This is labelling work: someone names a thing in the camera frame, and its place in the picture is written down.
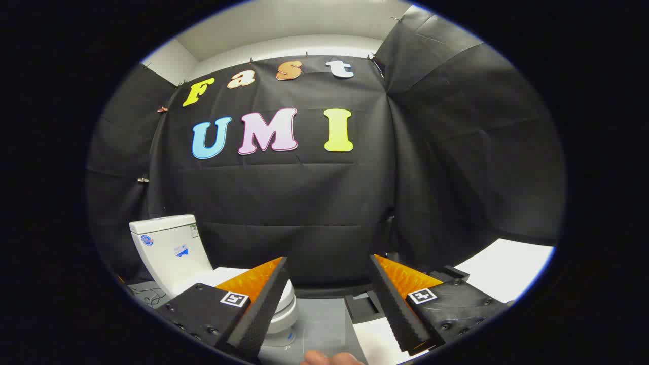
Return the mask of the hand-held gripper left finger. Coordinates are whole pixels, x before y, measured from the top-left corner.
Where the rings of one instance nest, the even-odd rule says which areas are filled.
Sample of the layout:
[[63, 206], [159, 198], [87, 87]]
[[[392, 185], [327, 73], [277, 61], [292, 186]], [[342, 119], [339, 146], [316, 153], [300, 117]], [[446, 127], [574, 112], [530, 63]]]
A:
[[186, 337], [250, 363], [258, 353], [289, 280], [278, 257], [215, 286], [195, 283], [155, 310]]

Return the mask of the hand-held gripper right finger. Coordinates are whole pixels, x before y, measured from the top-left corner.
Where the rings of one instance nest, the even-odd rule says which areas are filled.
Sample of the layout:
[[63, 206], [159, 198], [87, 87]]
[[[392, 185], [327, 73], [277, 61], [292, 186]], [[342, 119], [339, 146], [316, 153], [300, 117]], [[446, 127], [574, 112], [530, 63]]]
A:
[[468, 273], [452, 266], [427, 274], [372, 254], [370, 275], [392, 334], [409, 354], [456, 343], [512, 305], [469, 284]]

